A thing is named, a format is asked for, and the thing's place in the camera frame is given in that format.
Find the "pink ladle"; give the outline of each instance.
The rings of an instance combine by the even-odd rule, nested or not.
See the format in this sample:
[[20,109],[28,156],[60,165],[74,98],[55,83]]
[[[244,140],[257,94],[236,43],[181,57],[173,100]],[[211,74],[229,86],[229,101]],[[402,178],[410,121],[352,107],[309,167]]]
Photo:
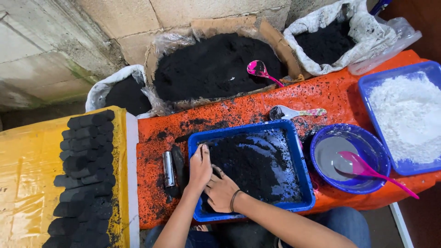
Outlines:
[[402,190],[404,190],[406,193],[408,193],[410,196],[419,199],[419,197],[412,192],[410,189],[408,189],[406,186],[402,185],[401,183],[393,180],[390,177],[383,176],[376,172],[374,169],[372,169],[360,156],[358,156],[355,153],[352,153],[350,151],[341,151],[338,152],[344,159],[349,160],[352,162],[352,166],[348,165],[342,165],[342,164],[334,164],[334,167],[347,174],[353,174],[353,175],[362,175],[362,176],[371,176],[371,177],[378,177],[381,179],[385,179],[396,186],[400,187]]
[[254,60],[250,62],[247,66],[247,72],[251,75],[271,79],[272,81],[276,82],[280,87],[284,87],[281,82],[268,74],[265,64],[260,60]]

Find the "floor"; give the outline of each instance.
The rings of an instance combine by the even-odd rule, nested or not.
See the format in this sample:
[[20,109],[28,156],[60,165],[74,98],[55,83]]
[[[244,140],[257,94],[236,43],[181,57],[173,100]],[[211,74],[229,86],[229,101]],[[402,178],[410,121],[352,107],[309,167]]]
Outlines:
[[[11,111],[0,113],[3,130],[29,125],[45,120],[53,120],[64,116],[84,113],[85,101],[64,105],[50,105],[34,110]],[[389,207],[362,211],[369,224],[372,248],[404,248],[398,229],[395,226]],[[223,224],[220,231],[229,237],[234,247],[271,247],[273,235],[253,222]],[[148,230],[140,233],[141,247]]]

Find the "jeans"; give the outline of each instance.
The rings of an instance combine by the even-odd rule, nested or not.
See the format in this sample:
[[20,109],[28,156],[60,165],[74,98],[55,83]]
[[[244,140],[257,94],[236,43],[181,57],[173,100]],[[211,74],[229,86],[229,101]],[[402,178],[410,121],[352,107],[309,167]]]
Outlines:
[[[317,214],[313,220],[354,242],[358,248],[370,248],[369,227],[366,219],[350,207],[338,207]],[[164,226],[153,228],[146,237],[146,248],[152,248]],[[291,248],[283,241],[283,248]],[[220,244],[210,232],[190,231],[185,248],[219,248]]]

